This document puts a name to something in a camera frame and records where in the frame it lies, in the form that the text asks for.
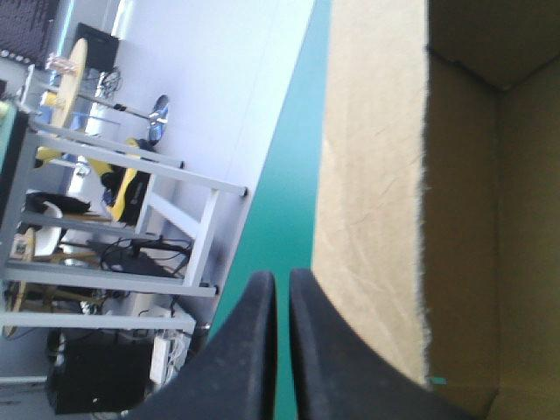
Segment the black cable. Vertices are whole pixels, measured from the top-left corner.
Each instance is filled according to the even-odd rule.
[[[152,258],[152,260],[154,260],[154,261],[169,261],[169,260],[172,260],[173,258],[177,258],[178,256],[182,256],[182,255],[183,255],[182,252],[178,252],[174,256],[170,256],[168,258]]]
[[[171,316],[175,315],[175,305],[177,304],[178,300],[179,300],[179,295],[173,295],[173,298],[171,299],[171,305],[169,306],[169,310],[171,311]]]

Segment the green mat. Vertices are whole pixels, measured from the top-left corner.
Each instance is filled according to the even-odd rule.
[[[291,375],[288,280],[310,267],[326,89],[329,0],[317,0],[278,119],[255,199],[221,298],[212,334],[239,300],[251,273],[270,270],[278,295],[276,419],[296,417]]]

